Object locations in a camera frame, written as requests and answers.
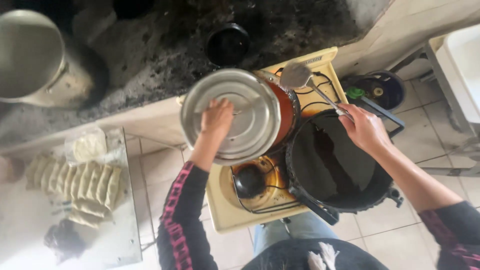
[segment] sink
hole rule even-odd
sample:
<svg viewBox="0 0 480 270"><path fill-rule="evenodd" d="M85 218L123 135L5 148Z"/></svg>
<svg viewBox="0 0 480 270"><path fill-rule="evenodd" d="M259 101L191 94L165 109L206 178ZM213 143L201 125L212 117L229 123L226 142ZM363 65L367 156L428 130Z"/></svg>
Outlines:
<svg viewBox="0 0 480 270"><path fill-rule="evenodd" d="M446 35L436 57L466 119L480 123L480 25Z"/></svg>

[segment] gas stove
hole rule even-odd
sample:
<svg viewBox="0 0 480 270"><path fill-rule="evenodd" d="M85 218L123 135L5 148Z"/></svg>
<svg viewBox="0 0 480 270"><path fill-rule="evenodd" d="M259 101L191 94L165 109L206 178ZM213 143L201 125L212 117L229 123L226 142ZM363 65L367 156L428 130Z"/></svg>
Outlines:
<svg viewBox="0 0 480 270"><path fill-rule="evenodd" d="M337 48L332 47L292 60L307 64L315 75L313 81L333 102L347 103L331 64L336 53ZM282 68L287 62L263 70L281 75ZM311 88L295 92L302 108L302 117L309 117L332 108ZM284 163L285 154L279 152L232 167L215 164L212 166L206 196L212 222L218 233L227 233L309 211L288 192L289 179ZM250 177L261 177L264 181L263 186L254 186L256 190L254 194L242 190L243 186L251 185L248 182Z"/></svg>

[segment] pot lid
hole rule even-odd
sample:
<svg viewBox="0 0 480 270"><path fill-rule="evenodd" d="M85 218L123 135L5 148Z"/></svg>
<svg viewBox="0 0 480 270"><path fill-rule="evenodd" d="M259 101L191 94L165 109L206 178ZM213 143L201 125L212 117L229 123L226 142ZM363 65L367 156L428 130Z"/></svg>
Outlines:
<svg viewBox="0 0 480 270"><path fill-rule="evenodd" d="M234 106L232 126L220 145L216 164L230 166L252 160L271 147L281 120L277 97L252 73L222 69L198 81L182 106L182 129L191 149L201 131L202 112L214 98L227 98Z"/></svg>

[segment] black stone counter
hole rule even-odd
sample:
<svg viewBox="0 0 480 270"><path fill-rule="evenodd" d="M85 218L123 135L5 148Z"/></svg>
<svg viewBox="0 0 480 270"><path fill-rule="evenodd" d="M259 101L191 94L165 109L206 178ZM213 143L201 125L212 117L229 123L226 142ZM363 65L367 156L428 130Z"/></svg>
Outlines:
<svg viewBox="0 0 480 270"><path fill-rule="evenodd" d="M117 21L92 44L110 70L107 96L79 111L0 104L0 146L89 123L188 92L219 69L204 53L208 33L235 22L251 46L237 68L261 69L332 46L362 33L345 0L168 0L141 18Z"/></svg>

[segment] black sleeve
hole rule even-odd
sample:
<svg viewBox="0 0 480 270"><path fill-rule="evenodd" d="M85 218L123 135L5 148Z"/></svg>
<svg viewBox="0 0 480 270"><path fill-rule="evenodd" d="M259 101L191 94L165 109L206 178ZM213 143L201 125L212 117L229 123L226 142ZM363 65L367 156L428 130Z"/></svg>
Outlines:
<svg viewBox="0 0 480 270"><path fill-rule="evenodd" d="M437 268L480 268L480 213L463 201L419 213L440 245Z"/></svg>
<svg viewBox="0 0 480 270"><path fill-rule="evenodd" d="M173 182L158 227L158 257L163 270L218 269L200 222L208 172L187 162Z"/></svg>

